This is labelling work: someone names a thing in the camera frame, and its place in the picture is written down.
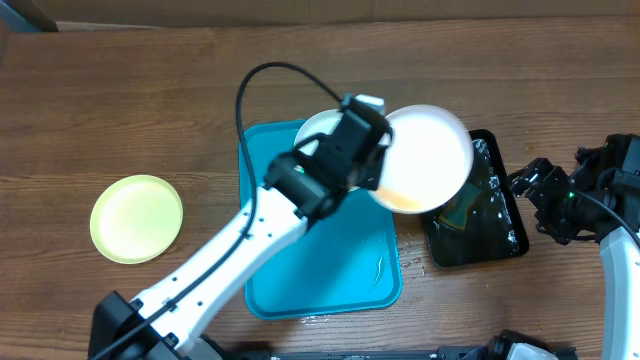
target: yellow plate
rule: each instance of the yellow plate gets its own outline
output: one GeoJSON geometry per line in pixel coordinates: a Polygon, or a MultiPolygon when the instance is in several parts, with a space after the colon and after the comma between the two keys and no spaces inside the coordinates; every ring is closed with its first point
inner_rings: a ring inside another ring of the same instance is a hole
{"type": "Polygon", "coordinates": [[[89,227],[98,251],[121,264],[150,260],[180,231],[182,203],[168,182],[150,175],[116,181],[100,195],[89,227]]]}

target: blue cutting board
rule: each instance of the blue cutting board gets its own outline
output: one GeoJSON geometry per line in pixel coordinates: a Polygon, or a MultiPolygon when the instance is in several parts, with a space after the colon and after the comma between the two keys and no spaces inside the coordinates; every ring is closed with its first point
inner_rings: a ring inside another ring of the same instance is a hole
{"type": "MultiPolygon", "coordinates": [[[[262,124],[245,132],[258,184],[276,155],[290,151],[304,120],[262,124]]],[[[239,152],[240,201],[251,197],[239,152]]],[[[387,307],[402,292],[391,211],[366,190],[271,258],[245,285],[247,306],[267,320],[387,307]]]]}

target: water spill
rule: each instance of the water spill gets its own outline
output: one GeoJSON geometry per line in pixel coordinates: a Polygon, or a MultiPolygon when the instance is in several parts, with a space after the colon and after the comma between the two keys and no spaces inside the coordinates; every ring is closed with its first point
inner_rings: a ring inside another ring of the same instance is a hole
{"type": "Polygon", "coordinates": [[[513,253],[517,254],[520,252],[520,243],[518,243],[518,239],[516,239],[516,232],[515,230],[509,230],[509,235],[507,235],[507,239],[509,239],[509,242],[511,243],[511,245],[513,246],[513,253]]]}
{"type": "Polygon", "coordinates": [[[491,186],[492,189],[497,189],[498,187],[500,187],[500,179],[498,179],[497,175],[491,176],[489,178],[489,186],[491,186]]]}
{"type": "Polygon", "coordinates": [[[473,146],[475,146],[475,148],[478,150],[479,153],[484,153],[485,151],[487,152],[487,154],[489,153],[487,151],[487,142],[486,141],[474,141],[473,142],[473,146]]]}
{"type": "Polygon", "coordinates": [[[382,272],[384,271],[384,266],[383,262],[382,262],[382,254],[380,254],[380,258],[378,259],[378,265],[376,266],[376,269],[378,270],[376,273],[376,278],[375,280],[373,280],[373,286],[378,285],[378,281],[380,281],[380,277],[382,276],[382,272]]]}
{"type": "Polygon", "coordinates": [[[326,323],[327,321],[329,321],[328,315],[324,315],[324,316],[311,315],[311,316],[304,316],[300,318],[300,323],[305,326],[318,325],[321,323],[326,323]]]}
{"type": "Polygon", "coordinates": [[[502,195],[502,191],[498,192],[498,196],[500,197],[500,199],[502,199],[502,205],[504,206],[504,214],[505,214],[505,218],[507,219],[507,224],[511,225],[511,217],[509,216],[509,211],[507,211],[507,201],[504,199],[504,195],[502,195]]]}

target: black cable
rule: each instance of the black cable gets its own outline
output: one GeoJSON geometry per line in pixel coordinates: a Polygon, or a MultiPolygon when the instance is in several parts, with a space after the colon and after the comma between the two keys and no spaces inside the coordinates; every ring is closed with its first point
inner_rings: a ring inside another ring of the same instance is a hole
{"type": "Polygon", "coordinates": [[[604,181],[604,178],[615,171],[616,168],[614,167],[603,170],[600,175],[598,175],[598,180],[596,181],[596,190],[602,190],[602,182],[604,181]]]}
{"type": "Polygon", "coordinates": [[[604,210],[610,217],[612,217],[618,224],[620,224],[620,226],[622,226],[627,231],[627,233],[629,233],[629,236],[631,236],[631,238],[636,243],[638,248],[640,248],[640,238],[638,237],[638,234],[636,234],[636,232],[633,231],[633,229],[631,229],[631,226],[629,226],[626,223],[626,221],[624,221],[624,219],[622,219],[618,214],[616,214],[615,211],[609,209],[605,204],[595,199],[591,195],[588,195],[580,190],[570,188],[570,187],[543,187],[541,186],[540,183],[533,184],[531,187],[542,192],[561,192],[561,193],[572,192],[575,195],[579,195],[583,199],[589,201],[593,205],[596,205],[597,207],[604,210]]]}
{"type": "Polygon", "coordinates": [[[311,80],[314,84],[318,85],[322,88],[329,96],[335,99],[338,103],[342,102],[342,99],[338,94],[336,94],[333,90],[331,90],[325,83],[320,81],[318,78],[307,72],[301,67],[298,67],[293,64],[285,63],[285,62],[270,62],[262,65],[258,65],[253,70],[249,71],[249,73],[244,77],[242,82],[240,83],[240,87],[238,88],[238,94],[236,95],[236,130],[238,132],[238,141],[240,142],[240,147],[242,149],[242,156],[244,157],[244,162],[247,167],[247,173],[249,174],[249,183],[251,184],[251,213],[249,215],[249,219],[247,220],[247,224],[242,229],[240,236],[238,239],[231,245],[229,249],[216,261],[207,271],[202,273],[196,280],[194,280],[189,286],[187,286],[184,290],[180,291],[178,295],[176,295],[173,299],[168,300],[160,309],[154,312],[151,316],[146,318],[140,325],[128,331],[122,337],[118,338],[118,340],[114,341],[111,345],[102,349],[97,355],[95,355],[91,360],[100,360],[105,355],[110,354],[114,349],[131,340],[135,335],[137,335],[140,331],[142,331],[147,326],[151,325],[156,319],[158,319],[162,314],[167,311],[173,309],[177,303],[182,300],[187,294],[189,294],[193,289],[195,289],[198,285],[200,285],[206,278],[208,278],[214,271],[216,271],[220,265],[222,265],[233,252],[240,246],[242,241],[249,235],[249,229],[253,224],[253,220],[256,216],[256,208],[258,204],[258,186],[256,181],[256,175],[253,172],[253,164],[251,163],[251,156],[249,155],[249,149],[247,147],[247,140],[244,137],[244,129],[242,127],[242,99],[244,97],[244,92],[249,84],[249,80],[253,76],[255,76],[258,72],[272,67],[281,67],[296,71],[309,80],[311,80]]]}

